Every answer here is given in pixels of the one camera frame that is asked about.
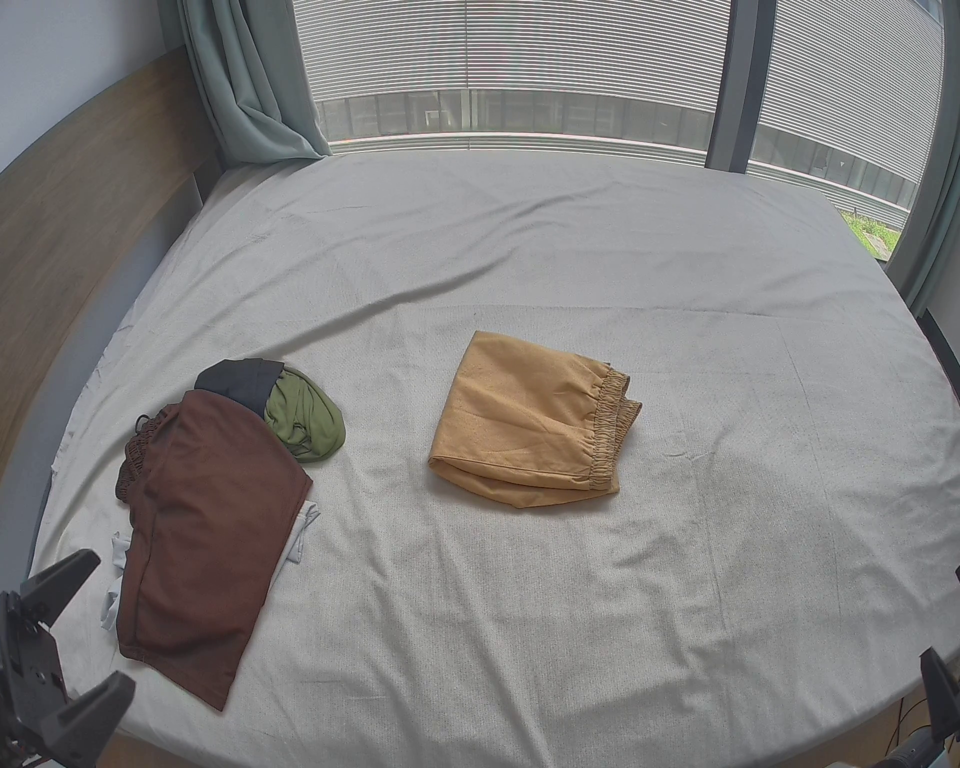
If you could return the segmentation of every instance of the folded yellow pants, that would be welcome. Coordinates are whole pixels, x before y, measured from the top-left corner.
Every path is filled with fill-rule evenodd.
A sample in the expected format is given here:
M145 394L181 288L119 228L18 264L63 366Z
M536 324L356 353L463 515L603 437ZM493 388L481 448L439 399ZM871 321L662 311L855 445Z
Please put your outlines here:
M430 468L514 507L620 490L616 460L640 403L630 377L570 352L477 331L453 378Z

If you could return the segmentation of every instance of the white wall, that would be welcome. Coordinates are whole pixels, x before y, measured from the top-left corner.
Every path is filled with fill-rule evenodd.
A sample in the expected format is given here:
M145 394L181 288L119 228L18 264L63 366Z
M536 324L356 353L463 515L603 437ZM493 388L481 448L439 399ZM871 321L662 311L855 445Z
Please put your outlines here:
M0 0L0 170L163 52L156 0Z
M960 243L937 283L927 306L933 319L958 358L960 358Z

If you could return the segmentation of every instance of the green curtain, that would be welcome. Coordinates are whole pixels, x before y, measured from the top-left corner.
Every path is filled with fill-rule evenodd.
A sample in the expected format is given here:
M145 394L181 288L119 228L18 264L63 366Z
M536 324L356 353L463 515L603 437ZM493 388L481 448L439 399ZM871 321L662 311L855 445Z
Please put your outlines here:
M917 200L887 267L914 317L926 310L960 235L960 0L944 0L940 113Z
M197 85L230 165L330 154L290 0L177 0L177 6Z

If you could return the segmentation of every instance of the black baseboard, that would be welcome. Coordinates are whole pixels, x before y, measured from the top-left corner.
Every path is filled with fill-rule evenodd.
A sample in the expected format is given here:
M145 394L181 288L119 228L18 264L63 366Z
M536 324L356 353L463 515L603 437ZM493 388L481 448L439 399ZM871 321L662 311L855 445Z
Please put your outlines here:
M947 374L950 385L953 387L953 392L957 395L957 398L960 398L960 362L957 362L957 357L953 354L947 337L944 336L944 332L940 330L937 321L933 319L930 310L927 309L922 316L917 319L917 325L920 326L920 330L924 332L926 340L930 343L930 346L933 347L933 352L937 355L940 365L943 366L944 373Z

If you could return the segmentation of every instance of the wooden headboard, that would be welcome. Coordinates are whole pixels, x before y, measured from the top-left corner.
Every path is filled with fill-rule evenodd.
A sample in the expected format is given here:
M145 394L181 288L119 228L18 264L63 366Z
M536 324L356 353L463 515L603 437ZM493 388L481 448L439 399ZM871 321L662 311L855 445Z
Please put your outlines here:
M179 48L65 117L0 174L0 477L84 307L216 147Z

